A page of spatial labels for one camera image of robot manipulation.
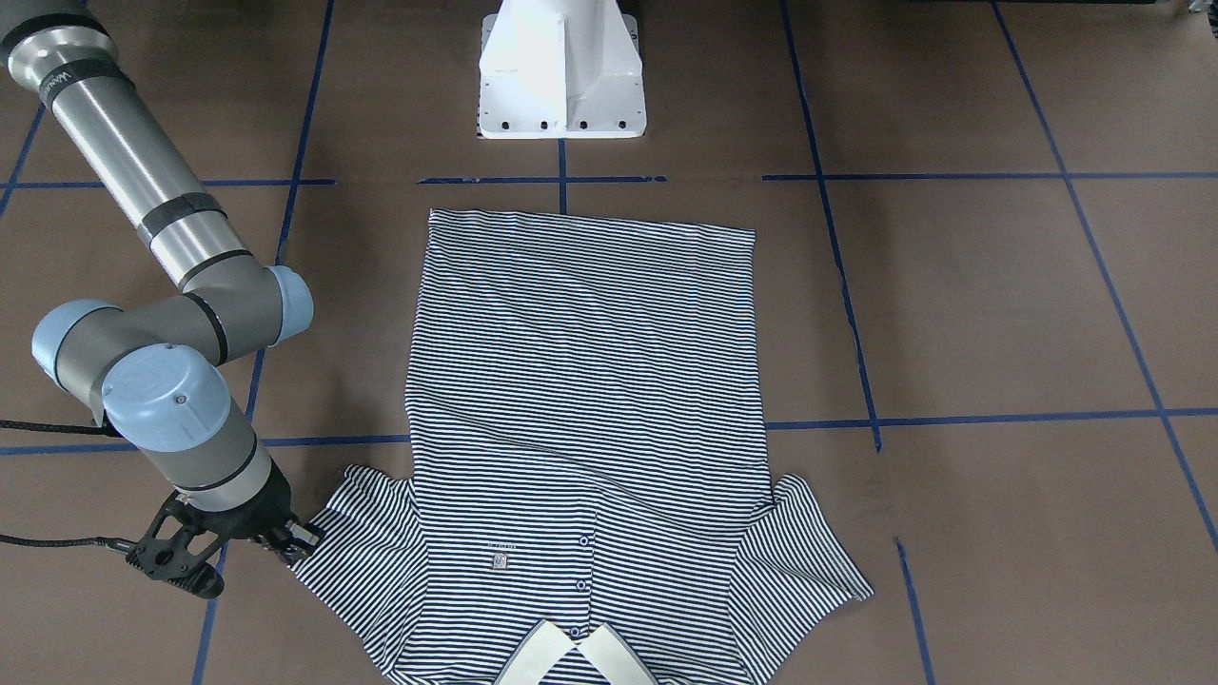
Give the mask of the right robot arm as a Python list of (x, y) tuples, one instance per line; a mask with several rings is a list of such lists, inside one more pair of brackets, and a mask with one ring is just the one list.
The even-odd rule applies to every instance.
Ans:
[(304, 279), (248, 251), (83, 2), (5, 1), (2, 69), (60, 123), (177, 286), (133, 310), (61, 303), (30, 338), (55, 384), (173, 489), (143, 538), (99, 545), (200, 598), (225, 589), (212, 559), (231, 540), (259, 542), (285, 564), (313, 555), (322, 530), (295, 516), (286, 477), (220, 374), (309, 328)]

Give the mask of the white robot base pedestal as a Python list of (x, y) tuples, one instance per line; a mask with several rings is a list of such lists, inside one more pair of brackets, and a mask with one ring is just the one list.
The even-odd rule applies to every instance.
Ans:
[(638, 23), (618, 1), (504, 1), (481, 21), (476, 133), (635, 139), (648, 126)]

